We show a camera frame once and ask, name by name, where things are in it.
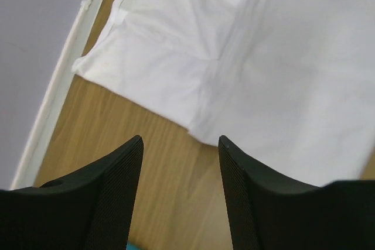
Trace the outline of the white t-shirt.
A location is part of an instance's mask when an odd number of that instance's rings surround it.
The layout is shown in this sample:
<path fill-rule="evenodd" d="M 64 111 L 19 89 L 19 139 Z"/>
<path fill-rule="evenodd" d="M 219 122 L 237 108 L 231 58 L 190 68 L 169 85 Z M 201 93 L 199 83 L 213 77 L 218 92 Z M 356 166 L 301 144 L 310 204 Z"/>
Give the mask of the white t-shirt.
<path fill-rule="evenodd" d="M 115 0 L 72 70 L 316 186 L 374 148 L 374 0 Z"/>

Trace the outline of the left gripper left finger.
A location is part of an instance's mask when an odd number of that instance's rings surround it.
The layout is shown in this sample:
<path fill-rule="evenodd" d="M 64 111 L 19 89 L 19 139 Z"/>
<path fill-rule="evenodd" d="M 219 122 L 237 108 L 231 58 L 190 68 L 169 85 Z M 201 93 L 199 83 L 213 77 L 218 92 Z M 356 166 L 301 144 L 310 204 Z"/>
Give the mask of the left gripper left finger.
<path fill-rule="evenodd" d="M 40 187 L 1 191 L 2 249 L 128 249 L 144 143 Z"/>

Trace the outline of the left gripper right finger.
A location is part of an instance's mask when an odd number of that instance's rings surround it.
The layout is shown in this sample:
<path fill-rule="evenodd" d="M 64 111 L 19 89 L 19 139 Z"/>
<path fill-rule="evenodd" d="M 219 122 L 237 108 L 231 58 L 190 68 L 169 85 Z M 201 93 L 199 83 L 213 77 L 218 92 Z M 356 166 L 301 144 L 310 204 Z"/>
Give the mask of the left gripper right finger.
<path fill-rule="evenodd" d="M 234 249 L 373 249 L 374 181 L 306 184 L 219 138 Z"/>

